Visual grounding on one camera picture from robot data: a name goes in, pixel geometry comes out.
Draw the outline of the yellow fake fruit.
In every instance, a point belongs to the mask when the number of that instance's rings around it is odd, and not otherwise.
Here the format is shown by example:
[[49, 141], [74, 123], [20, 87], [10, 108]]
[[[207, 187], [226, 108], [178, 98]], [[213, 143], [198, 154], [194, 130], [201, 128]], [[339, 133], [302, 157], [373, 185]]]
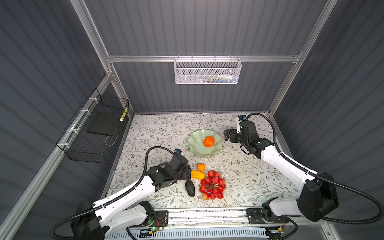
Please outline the yellow fake fruit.
[[203, 172], [200, 172], [200, 171], [192, 170], [191, 171], [191, 178], [197, 179], [197, 180], [203, 180], [206, 178], [206, 174]]

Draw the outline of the dark fake avocado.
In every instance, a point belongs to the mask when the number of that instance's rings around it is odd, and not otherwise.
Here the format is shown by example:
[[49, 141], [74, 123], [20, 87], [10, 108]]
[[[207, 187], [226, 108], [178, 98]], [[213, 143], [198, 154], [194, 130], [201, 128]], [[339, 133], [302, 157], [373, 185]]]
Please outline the dark fake avocado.
[[192, 182], [192, 180], [186, 181], [185, 188], [186, 188], [186, 191], [187, 191], [187, 194], [189, 195], [189, 197], [194, 197], [196, 195], [195, 185]]

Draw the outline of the small orange fake tangerine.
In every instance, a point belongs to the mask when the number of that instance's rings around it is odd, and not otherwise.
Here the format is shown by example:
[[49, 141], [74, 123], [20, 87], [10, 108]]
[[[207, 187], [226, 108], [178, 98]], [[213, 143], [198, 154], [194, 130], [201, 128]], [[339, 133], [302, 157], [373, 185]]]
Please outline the small orange fake tangerine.
[[206, 165], [205, 164], [197, 164], [197, 170], [200, 171], [200, 172], [204, 172], [206, 169]]

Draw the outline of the green scalloped fruit bowl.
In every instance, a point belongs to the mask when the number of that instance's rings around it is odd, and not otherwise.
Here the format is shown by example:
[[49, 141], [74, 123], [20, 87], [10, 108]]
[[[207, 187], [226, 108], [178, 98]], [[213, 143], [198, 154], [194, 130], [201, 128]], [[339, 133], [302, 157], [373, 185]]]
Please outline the green scalloped fruit bowl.
[[215, 157], [223, 149], [222, 138], [215, 131], [208, 129], [193, 132], [187, 144], [190, 152], [200, 158]]

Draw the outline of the large orange fake fruit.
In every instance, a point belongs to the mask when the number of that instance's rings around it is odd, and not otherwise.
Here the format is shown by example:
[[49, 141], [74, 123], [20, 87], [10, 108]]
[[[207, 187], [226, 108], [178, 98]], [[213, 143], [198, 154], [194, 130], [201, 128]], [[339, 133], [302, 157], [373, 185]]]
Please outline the large orange fake fruit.
[[211, 147], [213, 147], [213, 146], [215, 145], [215, 142], [216, 142], [216, 140], [215, 140], [215, 138], [212, 137], [212, 136], [207, 136], [207, 137], [204, 138], [204, 146], [205, 146], [206, 148], [211, 148]]

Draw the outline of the red fake grape bunch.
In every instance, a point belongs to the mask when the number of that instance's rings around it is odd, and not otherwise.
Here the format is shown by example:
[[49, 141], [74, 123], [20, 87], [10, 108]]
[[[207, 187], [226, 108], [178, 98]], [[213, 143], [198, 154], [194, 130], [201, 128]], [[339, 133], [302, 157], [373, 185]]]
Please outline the red fake grape bunch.
[[203, 200], [223, 199], [223, 192], [226, 190], [226, 180], [222, 178], [221, 173], [210, 170], [206, 178], [200, 180], [199, 192], [202, 193]]

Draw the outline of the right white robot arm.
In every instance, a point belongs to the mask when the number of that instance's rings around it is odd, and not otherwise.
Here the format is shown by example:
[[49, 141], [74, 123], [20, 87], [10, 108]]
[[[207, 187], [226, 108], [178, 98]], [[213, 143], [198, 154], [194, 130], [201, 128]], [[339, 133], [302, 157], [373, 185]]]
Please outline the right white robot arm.
[[311, 176], [309, 169], [279, 152], [277, 144], [260, 138], [253, 122], [240, 120], [237, 128], [226, 129], [224, 136], [225, 141], [240, 144], [243, 153], [270, 164], [298, 187], [296, 197], [274, 197], [263, 203], [261, 214], [265, 222], [271, 223], [280, 216], [304, 216], [317, 222], [339, 206], [336, 188], [329, 183], [330, 175], [324, 173], [321, 179]]

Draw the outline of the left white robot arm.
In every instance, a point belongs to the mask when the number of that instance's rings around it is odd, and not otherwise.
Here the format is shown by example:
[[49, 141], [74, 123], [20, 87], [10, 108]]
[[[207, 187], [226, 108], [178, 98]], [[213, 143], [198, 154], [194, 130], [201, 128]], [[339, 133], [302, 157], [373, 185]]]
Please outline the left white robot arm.
[[78, 212], [87, 207], [96, 209], [71, 222], [71, 229], [76, 240], [103, 240], [107, 236], [127, 227], [145, 227], [151, 225], [155, 218], [152, 205], [144, 201], [162, 188], [169, 187], [177, 181], [189, 180], [191, 167], [182, 152], [176, 149], [172, 159], [164, 166], [151, 167], [141, 181], [136, 181], [122, 191], [105, 199], [85, 203], [78, 207]]

